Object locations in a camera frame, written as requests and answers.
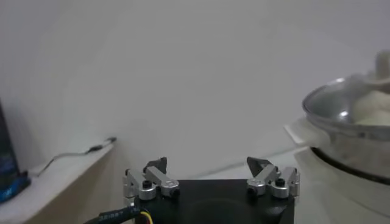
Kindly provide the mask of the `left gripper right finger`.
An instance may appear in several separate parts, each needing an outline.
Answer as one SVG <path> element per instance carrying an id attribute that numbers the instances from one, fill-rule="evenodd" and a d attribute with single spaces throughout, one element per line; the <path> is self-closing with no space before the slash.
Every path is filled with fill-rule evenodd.
<path id="1" fill-rule="evenodd" d="M 295 167 L 283 170 L 266 159 L 247 157 L 252 178 L 247 180 L 247 194 L 258 198 L 270 193 L 274 198 L 298 197 L 300 195 L 300 173 Z"/>

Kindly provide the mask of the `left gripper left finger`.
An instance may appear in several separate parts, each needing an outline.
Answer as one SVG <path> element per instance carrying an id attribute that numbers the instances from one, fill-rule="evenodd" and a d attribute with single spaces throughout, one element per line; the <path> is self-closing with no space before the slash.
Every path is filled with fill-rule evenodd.
<path id="1" fill-rule="evenodd" d="M 155 199 L 158 195 L 176 199 L 180 195 L 180 184 L 167 174 L 167 157 L 149 161 L 142 171 L 127 169 L 123 176 L 123 195 L 127 201 L 139 198 L 143 201 Z"/>

